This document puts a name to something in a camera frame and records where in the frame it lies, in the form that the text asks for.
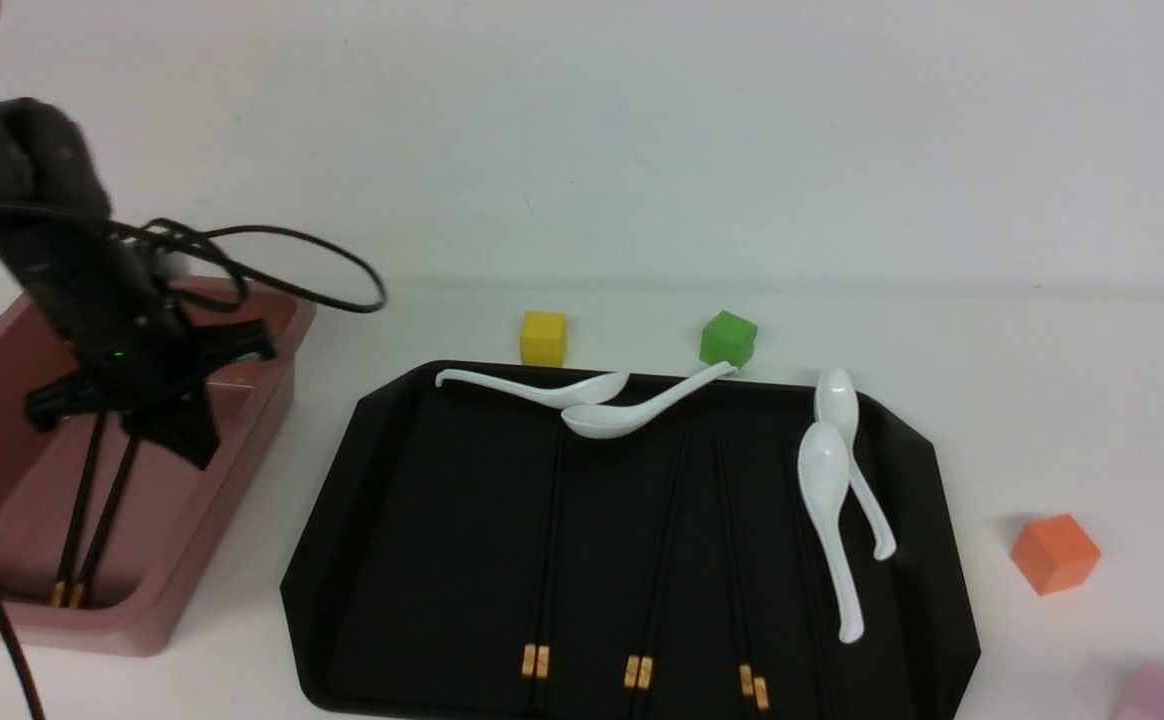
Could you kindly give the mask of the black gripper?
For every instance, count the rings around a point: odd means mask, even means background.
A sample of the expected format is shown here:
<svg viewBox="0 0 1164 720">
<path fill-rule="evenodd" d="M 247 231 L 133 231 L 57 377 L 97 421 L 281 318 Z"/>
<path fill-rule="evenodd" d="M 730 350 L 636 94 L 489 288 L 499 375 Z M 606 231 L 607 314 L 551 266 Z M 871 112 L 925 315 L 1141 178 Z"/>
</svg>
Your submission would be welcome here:
<svg viewBox="0 0 1164 720">
<path fill-rule="evenodd" d="M 250 357 L 275 359 L 265 322 L 194 325 L 108 231 L 26 224 L 3 233 L 2 263 L 76 361 L 74 372 L 26 395 L 30 427 L 116 413 L 132 439 L 207 469 L 220 445 L 208 378 Z"/>
</svg>

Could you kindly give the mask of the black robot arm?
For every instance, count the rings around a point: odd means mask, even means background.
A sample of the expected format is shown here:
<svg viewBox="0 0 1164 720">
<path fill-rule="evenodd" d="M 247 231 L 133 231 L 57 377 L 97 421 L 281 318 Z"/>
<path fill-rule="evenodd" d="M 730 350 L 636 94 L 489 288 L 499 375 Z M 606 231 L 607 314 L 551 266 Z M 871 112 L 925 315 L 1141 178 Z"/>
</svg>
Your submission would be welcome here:
<svg viewBox="0 0 1164 720">
<path fill-rule="evenodd" d="M 130 238 L 78 127 L 44 102 L 0 102 L 0 261 L 76 363 L 26 395 L 26 419 L 47 432 L 115 413 L 132 439 L 206 469 L 220 445 L 208 378 L 274 361 L 274 340 L 262 320 L 196 325 Z"/>
</svg>

